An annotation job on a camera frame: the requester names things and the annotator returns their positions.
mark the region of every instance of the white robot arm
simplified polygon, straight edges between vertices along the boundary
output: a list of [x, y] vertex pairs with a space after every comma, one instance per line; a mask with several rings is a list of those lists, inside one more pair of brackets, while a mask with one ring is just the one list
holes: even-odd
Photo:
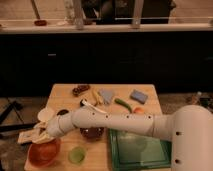
[[84, 106], [49, 121], [47, 133], [61, 137], [76, 128], [106, 127], [172, 141], [172, 171], [213, 171], [213, 116], [185, 106], [173, 115], [117, 115]]

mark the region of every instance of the brown bowl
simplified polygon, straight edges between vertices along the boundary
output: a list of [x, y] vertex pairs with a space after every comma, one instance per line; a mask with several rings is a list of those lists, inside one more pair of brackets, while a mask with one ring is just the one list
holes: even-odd
[[89, 141], [100, 140], [104, 128], [102, 127], [93, 127], [93, 128], [80, 128], [81, 134]]
[[51, 165], [60, 151], [60, 144], [60, 139], [43, 144], [31, 144], [28, 150], [29, 162], [35, 167]]

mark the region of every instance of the food item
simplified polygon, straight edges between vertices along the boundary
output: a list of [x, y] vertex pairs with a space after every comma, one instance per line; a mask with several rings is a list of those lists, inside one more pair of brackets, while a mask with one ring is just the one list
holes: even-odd
[[95, 98], [97, 105], [102, 105], [104, 103], [103, 98], [98, 94], [97, 91], [92, 90], [93, 97]]
[[67, 113], [69, 113], [69, 110], [67, 110], [67, 109], [62, 109], [62, 110], [60, 110], [60, 111], [57, 113], [57, 115], [65, 115], [65, 114], [67, 114]]
[[74, 96], [79, 96], [82, 92], [89, 90], [90, 85], [85, 84], [85, 85], [78, 85], [76, 88], [72, 90], [72, 93]]
[[68, 160], [74, 164], [81, 164], [84, 161], [86, 150], [83, 147], [75, 147], [68, 153]]
[[132, 108], [131, 108], [131, 106], [130, 106], [128, 103], [126, 103], [125, 101], [123, 101], [123, 100], [121, 100], [121, 99], [119, 99], [119, 98], [116, 98], [116, 99], [115, 99], [115, 103], [120, 104], [120, 105], [126, 107], [126, 108], [129, 110], [129, 112], [132, 113]]
[[45, 107], [38, 113], [38, 120], [41, 122], [48, 122], [55, 115], [55, 111], [50, 107]]
[[80, 128], [81, 134], [89, 141], [97, 141], [101, 138], [104, 128]]
[[144, 110], [141, 107], [136, 107], [133, 110], [133, 113], [137, 113], [137, 114], [144, 114]]

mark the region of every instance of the wooden cutting board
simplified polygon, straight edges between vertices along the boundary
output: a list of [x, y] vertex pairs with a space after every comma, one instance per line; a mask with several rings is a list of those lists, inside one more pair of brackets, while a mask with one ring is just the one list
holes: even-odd
[[[75, 97], [72, 94], [72, 89], [77, 87], [78, 84], [55, 84], [52, 88], [49, 96], [47, 107], [54, 109], [55, 113], [61, 109], [68, 109], [70, 111], [79, 108], [79, 102], [81, 99], [87, 99], [88, 102], [95, 104], [95, 99], [92, 95], [91, 89], [84, 92], [79, 97]], [[115, 93], [114, 98], [121, 98], [128, 102], [134, 109], [136, 107], [142, 107], [145, 113], [149, 114], [162, 114], [159, 100], [156, 94], [155, 87], [153, 85], [144, 84], [90, 84], [92, 89], [100, 90], [113, 90]], [[130, 99], [131, 92], [136, 89], [144, 92], [148, 95], [148, 100], [144, 105], [137, 101]], [[112, 100], [109, 106], [98, 106], [111, 114], [127, 114], [128, 110], [120, 105], [114, 103]], [[108, 143], [108, 133], [105, 129], [104, 134], [100, 141], [88, 142], [80, 134], [80, 130], [77, 129], [68, 133], [61, 138], [61, 150], [57, 156], [55, 162], [46, 168], [40, 169], [33, 167], [29, 160], [26, 160], [25, 170], [28, 171], [111, 171], [111, 156], [110, 147]], [[68, 152], [76, 147], [83, 146], [86, 148], [86, 157], [84, 162], [78, 166], [68, 161]], [[171, 169], [155, 169], [154, 171], [171, 171]]]

